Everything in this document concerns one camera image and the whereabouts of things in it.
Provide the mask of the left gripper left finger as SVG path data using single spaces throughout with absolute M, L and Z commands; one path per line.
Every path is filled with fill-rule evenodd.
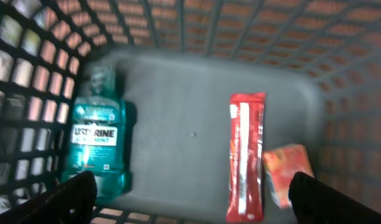
M 53 190 L 0 214 L 0 224 L 89 223 L 96 196 L 94 174 L 84 171 Z

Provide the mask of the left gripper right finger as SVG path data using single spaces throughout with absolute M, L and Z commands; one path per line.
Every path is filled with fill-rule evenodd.
M 296 172 L 288 197 L 298 223 L 380 224 L 381 213 L 349 198 L 304 172 Z

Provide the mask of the orange small box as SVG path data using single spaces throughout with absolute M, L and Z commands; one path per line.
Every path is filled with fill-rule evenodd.
M 281 208 L 292 207 L 288 197 L 290 182 L 297 172 L 314 177 L 306 148 L 289 144 L 262 154 L 272 200 Z

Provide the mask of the red snack bar wrapper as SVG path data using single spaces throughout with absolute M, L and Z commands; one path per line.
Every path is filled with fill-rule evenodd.
M 229 112 L 228 223 L 258 222 L 262 208 L 262 146 L 265 93 L 231 95 Z

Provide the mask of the teal Listerine mouthwash bottle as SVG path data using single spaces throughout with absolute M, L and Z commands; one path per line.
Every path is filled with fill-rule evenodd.
M 62 180 L 84 171 L 94 174 L 98 198 L 114 198 L 127 190 L 124 160 L 126 105 L 116 90 L 112 66 L 88 70 L 88 92 L 73 105 L 68 157 Z

